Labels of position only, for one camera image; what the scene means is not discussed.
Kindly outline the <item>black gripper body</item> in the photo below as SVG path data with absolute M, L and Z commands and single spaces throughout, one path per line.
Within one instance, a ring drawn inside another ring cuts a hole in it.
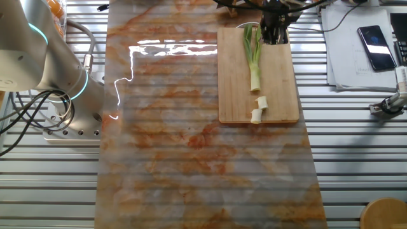
M 292 13 L 279 15 L 264 11 L 260 21 L 261 32 L 263 34 L 273 34 L 275 31 L 283 30 L 284 32 L 289 25 L 296 21 L 296 16 Z

